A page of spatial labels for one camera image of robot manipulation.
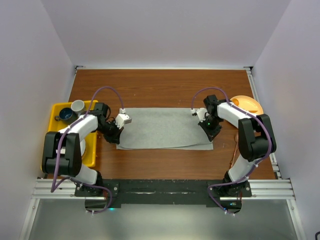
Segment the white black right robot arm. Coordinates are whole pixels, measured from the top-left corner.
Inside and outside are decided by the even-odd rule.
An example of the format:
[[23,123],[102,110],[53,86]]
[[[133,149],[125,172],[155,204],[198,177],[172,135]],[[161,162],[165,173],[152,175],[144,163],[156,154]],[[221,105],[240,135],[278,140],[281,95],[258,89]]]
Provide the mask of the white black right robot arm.
[[210,141],[220,133],[224,120],[238,129],[239,156],[222,183],[209,187],[219,196],[233,197],[246,188],[253,170],[277,148],[271,120],[266,114],[255,114],[235,101],[219,100],[215,95],[207,96],[203,102],[205,107],[193,109],[192,115],[198,117],[198,125]]

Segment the grey cloth napkin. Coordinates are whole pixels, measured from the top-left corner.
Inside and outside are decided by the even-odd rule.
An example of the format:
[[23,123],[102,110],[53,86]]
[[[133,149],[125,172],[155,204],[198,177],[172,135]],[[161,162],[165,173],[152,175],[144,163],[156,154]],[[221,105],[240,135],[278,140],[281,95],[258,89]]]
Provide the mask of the grey cloth napkin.
[[211,151],[199,118],[188,108],[127,108],[132,118],[120,134],[119,150],[176,149]]

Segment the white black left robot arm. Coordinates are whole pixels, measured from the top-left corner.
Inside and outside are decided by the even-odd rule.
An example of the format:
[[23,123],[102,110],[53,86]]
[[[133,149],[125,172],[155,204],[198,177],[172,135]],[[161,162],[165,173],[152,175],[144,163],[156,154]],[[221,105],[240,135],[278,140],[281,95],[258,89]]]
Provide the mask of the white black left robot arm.
[[124,125],[131,119],[126,110],[120,108],[118,115],[109,120],[109,110],[108,105],[97,102],[94,109],[82,113],[67,127],[46,133],[41,170],[53,175],[50,189],[52,193],[67,179],[86,189],[92,196],[99,196],[107,190],[101,173],[83,163],[86,150],[83,141],[87,135],[99,132],[108,143],[120,143]]

